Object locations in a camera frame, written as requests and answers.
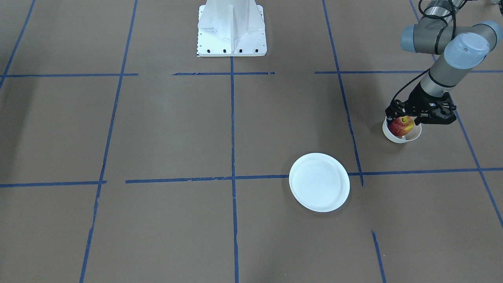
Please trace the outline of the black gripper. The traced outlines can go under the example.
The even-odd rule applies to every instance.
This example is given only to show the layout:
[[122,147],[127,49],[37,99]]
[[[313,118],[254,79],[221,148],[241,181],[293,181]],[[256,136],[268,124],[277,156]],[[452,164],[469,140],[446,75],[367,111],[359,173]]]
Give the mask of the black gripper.
[[451,101],[449,95],[450,93],[446,90],[441,90],[438,96],[430,95],[422,88],[421,84],[417,84],[410,93],[407,102],[400,100],[392,100],[390,102],[389,106],[385,109],[387,126],[390,126],[397,118],[402,118],[409,114],[418,114],[411,116],[414,125],[436,124],[435,117],[427,114],[429,103]]

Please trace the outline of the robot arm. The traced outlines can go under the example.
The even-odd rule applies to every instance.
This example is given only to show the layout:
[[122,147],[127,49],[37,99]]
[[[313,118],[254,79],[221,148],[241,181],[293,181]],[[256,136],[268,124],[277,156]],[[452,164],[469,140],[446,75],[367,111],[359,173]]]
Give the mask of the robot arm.
[[438,59],[417,77],[420,82],[407,100],[392,99],[385,110],[387,125],[404,116],[412,117],[415,125],[456,121],[450,91],[502,40],[502,27],[493,21],[458,27],[461,7],[460,0],[433,0],[420,8],[419,22],[403,30],[403,50],[436,54]]

